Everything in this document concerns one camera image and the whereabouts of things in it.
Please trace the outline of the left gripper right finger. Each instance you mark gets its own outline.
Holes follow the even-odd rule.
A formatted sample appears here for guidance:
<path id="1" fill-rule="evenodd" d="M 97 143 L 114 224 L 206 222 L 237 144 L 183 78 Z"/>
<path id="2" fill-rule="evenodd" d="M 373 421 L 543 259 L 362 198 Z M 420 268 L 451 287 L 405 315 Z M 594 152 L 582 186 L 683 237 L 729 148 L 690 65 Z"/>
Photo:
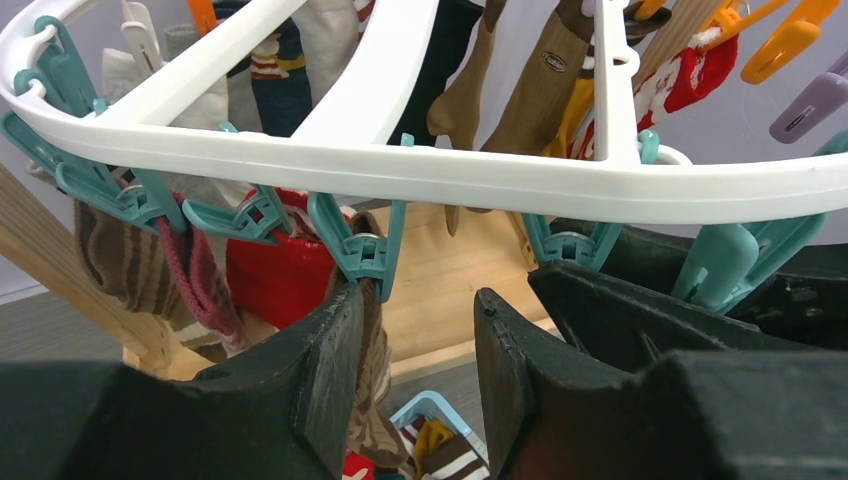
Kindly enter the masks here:
<path id="1" fill-rule="evenodd" d="M 630 373 L 474 299 L 496 479 L 843 479 L 847 356 L 674 351 Z"/>

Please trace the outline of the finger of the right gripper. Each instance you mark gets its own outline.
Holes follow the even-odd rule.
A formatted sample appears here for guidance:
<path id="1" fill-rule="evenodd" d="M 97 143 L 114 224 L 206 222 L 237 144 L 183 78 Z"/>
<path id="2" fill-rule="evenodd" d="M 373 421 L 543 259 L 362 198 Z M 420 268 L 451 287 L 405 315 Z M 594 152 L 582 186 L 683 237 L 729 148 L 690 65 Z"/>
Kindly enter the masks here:
<path id="1" fill-rule="evenodd" d="M 825 222 L 704 226 L 695 238 L 626 226 L 600 270 L 767 335 L 846 350 L 847 246 L 812 244 Z"/>
<path id="2" fill-rule="evenodd" d="M 627 372 L 671 350 L 815 349 L 566 261 L 539 267 L 528 283 L 568 344 Z"/>

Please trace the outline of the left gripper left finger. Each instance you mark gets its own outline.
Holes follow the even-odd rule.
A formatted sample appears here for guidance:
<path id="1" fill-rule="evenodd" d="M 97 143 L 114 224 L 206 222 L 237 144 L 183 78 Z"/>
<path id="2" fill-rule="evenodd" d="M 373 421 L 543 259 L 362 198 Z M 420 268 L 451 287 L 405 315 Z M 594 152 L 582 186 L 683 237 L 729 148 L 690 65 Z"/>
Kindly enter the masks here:
<path id="1" fill-rule="evenodd" d="M 363 332 L 355 284 L 190 381 L 106 362 L 1 367 L 5 479 L 338 479 Z"/>

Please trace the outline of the teal clothes clip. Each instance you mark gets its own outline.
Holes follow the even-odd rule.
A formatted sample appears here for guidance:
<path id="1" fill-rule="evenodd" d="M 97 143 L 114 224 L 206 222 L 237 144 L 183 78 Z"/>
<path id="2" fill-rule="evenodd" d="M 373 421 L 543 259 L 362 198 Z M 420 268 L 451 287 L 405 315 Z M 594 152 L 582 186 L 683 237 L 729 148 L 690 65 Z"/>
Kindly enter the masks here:
<path id="1" fill-rule="evenodd" d="M 267 245 L 278 243 L 274 233 L 291 235 L 292 220 L 272 186 L 253 184 L 254 194 L 235 210 L 187 199 L 181 204 L 185 217 L 201 231 L 230 239 Z"/>
<path id="2" fill-rule="evenodd" d="M 565 260 L 599 271 L 624 228 L 620 223 L 597 223 L 589 236 L 571 231 L 553 233 L 543 215 L 522 213 L 531 252 L 539 265 Z"/>
<path id="3" fill-rule="evenodd" d="M 404 234 L 407 202 L 393 200 L 388 235 L 354 233 L 329 193 L 310 192 L 308 214 L 337 266 L 349 281 L 376 281 L 377 300 L 389 300 L 396 277 Z"/>

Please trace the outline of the brown beige striped sock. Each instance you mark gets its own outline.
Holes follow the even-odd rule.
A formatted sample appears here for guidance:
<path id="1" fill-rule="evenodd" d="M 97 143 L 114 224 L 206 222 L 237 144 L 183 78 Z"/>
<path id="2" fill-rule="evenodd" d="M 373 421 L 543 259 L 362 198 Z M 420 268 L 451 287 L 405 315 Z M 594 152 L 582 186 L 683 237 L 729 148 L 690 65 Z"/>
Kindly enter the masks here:
<path id="1" fill-rule="evenodd" d="M 383 325 L 383 304 L 374 279 L 362 278 L 363 333 L 357 367 L 348 447 L 382 469 L 396 469 L 409 454 L 403 439 L 379 403 L 391 388 L 391 348 Z"/>

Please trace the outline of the white oval clip hanger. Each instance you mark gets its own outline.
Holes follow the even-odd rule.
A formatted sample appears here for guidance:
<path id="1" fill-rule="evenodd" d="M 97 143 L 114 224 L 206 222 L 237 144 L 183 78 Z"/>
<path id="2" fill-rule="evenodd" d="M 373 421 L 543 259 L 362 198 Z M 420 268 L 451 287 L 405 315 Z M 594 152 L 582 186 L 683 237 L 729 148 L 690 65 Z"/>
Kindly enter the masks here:
<path id="1" fill-rule="evenodd" d="M 39 17 L 72 21 L 90 8 L 88 1 L 35 1 L 12 18 L 1 34 L 1 94 L 49 39 L 35 29 Z M 271 21 L 272 33 L 297 8 L 295 1 L 253 1 L 235 15 L 244 13 L 251 28 Z M 664 225 L 773 220 L 847 205 L 843 154 L 691 165 L 664 146 L 661 165 L 642 164 L 631 90 L 639 58 L 625 43 L 620 1 L 596 5 L 595 161 L 390 146 L 387 138 L 415 84 L 436 9 L 433 1 L 377 4 L 332 89 L 292 137 L 271 137 L 290 143 L 273 156 L 286 169 L 281 186 Z"/>

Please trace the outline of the beige maroon-toe sock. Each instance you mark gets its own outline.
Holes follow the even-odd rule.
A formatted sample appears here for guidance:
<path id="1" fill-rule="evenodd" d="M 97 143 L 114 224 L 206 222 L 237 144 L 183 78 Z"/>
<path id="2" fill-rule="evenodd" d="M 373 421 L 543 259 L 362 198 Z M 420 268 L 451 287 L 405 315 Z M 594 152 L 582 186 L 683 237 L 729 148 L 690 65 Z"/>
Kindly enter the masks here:
<path id="1" fill-rule="evenodd" d="M 250 342 L 244 323 L 206 235 L 190 222 L 186 223 L 185 231 L 178 232 L 166 216 L 156 220 L 156 227 L 166 265 L 197 323 L 179 329 L 177 338 L 200 342 L 203 346 L 218 345 L 227 357 L 248 349 Z"/>

